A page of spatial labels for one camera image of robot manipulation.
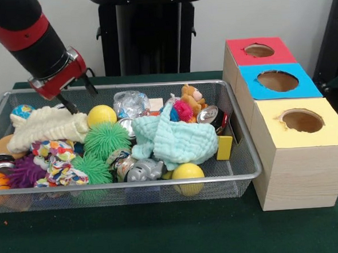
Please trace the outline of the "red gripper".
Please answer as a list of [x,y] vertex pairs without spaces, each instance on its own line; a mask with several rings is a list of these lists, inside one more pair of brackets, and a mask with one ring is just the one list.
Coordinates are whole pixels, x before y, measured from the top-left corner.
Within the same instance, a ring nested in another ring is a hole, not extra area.
[[43,98],[51,101],[55,97],[62,103],[71,114],[77,114],[77,107],[62,96],[61,91],[68,86],[72,81],[76,81],[82,78],[84,86],[91,96],[98,94],[97,89],[91,83],[91,80],[87,76],[87,67],[81,54],[71,46],[67,48],[68,61],[61,70],[55,75],[39,80],[31,77],[29,79],[29,85]]

